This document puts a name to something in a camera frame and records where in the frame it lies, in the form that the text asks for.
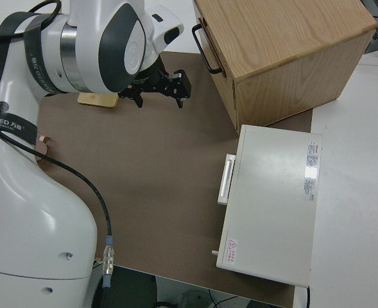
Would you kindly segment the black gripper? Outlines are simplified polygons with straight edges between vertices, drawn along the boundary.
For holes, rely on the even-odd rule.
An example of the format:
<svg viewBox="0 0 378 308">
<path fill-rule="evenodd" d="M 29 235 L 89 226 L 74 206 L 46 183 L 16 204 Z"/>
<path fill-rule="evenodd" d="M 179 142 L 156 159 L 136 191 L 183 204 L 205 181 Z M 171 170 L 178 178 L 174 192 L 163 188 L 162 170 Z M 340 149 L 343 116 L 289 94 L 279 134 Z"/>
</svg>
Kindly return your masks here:
<svg viewBox="0 0 378 308">
<path fill-rule="evenodd" d="M 143 92 L 156 92 L 164 90 L 164 95 L 176 100 L 178 108 L 183 108 L 183 103 L 191 97 L 191 83 L 184 70 L 177 70 L 167 75 L 164 63 L 159 56 L 147 69 L 142 70 L 128 87 L 118 92 L 120 98 L 132 100 L 138 108 L 143 106 Z"/>
</svg>

